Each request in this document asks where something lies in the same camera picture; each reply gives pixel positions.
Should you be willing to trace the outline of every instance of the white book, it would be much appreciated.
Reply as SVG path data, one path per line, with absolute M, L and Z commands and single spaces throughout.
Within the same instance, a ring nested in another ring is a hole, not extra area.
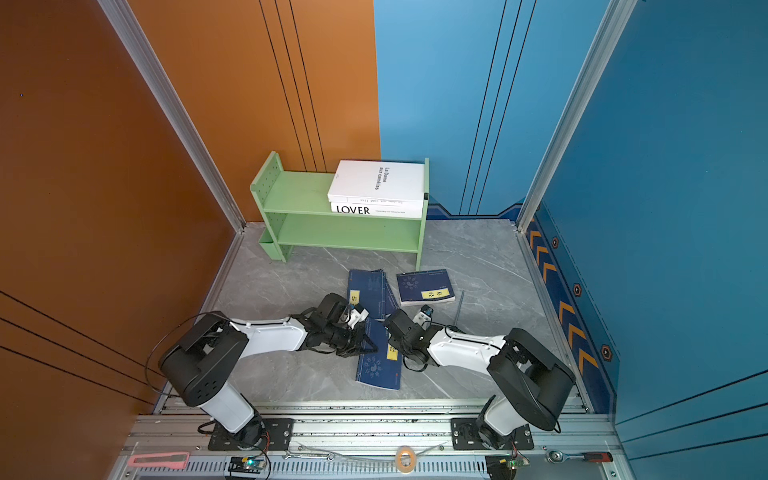
M 331 202 L 331 211 L 335 214 L 359 215 L 361 217 L 399 217 L 399 218 L 421 218 L 422 204 L 418 209 L 398 207 L 396 205 L 362 205 L 362 204 L 340 204 Z
M 328 190 L 328 201 L 421 207 L 424 164 L 342 160 Z

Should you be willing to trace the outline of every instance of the book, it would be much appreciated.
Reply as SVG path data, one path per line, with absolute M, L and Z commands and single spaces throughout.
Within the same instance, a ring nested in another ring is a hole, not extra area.
M 348 204 L 424 204 L 424 164 L 342 160 L 328 201 Z
M 389 334 L 384 324 L 366 320 L 366 334 L 379 347 L 376 353 L 363 353 L 357 360 L 355 380 L 380 389 L 400 390 L 402 357 L 388 344 Z
M 446 269 L 398 273 L 397 288 L 403 306 L 444 303 L 455 300 L 453 285 Z
M 397 300 L 384 270 L 350 270 L 346 298 L 368 310 L 368 318 L 384 320 L 397 310 Z
M 345 215 L 373 215 L 378 217 L 399 217 L 399 218 L 418 218 L 422 217 L 424 205 L 419 205 L 418 209 L 411 207 L 400 207 L 396 205 L 363 205 L 363 204 L 340 204 L 331 202 L 331 211 L 335 214 Z
M 397 299 L 389 286 L 384 270 L 350 270 L 346 286 L 350 303 L 368 310 L 366 334 L 379 349 L 376 353 L 363 353 L 357 359 L 355 380 L 382 389 L 400 390 L 402 359 L 389 345 L 384 320 L 397 310 Z

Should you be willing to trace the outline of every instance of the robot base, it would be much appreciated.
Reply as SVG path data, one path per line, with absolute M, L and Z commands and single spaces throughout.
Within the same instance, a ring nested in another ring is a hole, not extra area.
M 451 432 L 454 450 L 492 450 L 480 438 L 475 419 L 451 419 Z M 517 450 L 533 450 L 531 426 L 525 424 L 513 430 L 507 442 L 498 450 L 512 450 L 512 442 L 515 442 Z
M 260 419 L 260 421 L 263 422 L 263 426 L 258 433 L 256 447 L 262 450 L 266 449 L 266 434 L 269 433 L 270 451 L 287 451 L 288 444 L 293 436 L 293 419 Z M 229 433 L 227 429 L 217 422 L 216 426 L 214 426 L 214 433 L 211 434 L 210 441 L 208 442 L 208 450 L 212 452 L 232 452 L 233 450 L 258 451 L 256 448 L 245 449 L 246 445 L 248 443 L 243 442 L 242 439 L 237 439 L 235 435 Z

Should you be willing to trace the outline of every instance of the blue wall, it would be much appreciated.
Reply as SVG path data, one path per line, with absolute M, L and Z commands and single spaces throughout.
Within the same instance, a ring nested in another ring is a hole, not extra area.
M 607 4 L 376 0 L 382 159 L 429 157 L 451 214 L 519 202 Z
M 766 2 L 638 2 L 545 195 L 620 356 L 640 480 L 764 449 L 767 55 Z

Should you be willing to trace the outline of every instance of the shelf board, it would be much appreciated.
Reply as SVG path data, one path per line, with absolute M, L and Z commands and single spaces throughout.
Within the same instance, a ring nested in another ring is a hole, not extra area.
M 347 217 L 348 214 L 335 214 L 328 201 L 328 189 L 331 188 L 333 174 L 315 172 L 281 172 L 264 202 L 264 211 L 271 214 L 309 214 Z M 366 215 L 365 218 L 386 218 L 389 220 L 411 220 L 420 222 L 420 218 L 378 217 Z
M 421 224 L 404 220 L 408 219 L 291 213 L 277 234 L 277 243 L 418 253 Z

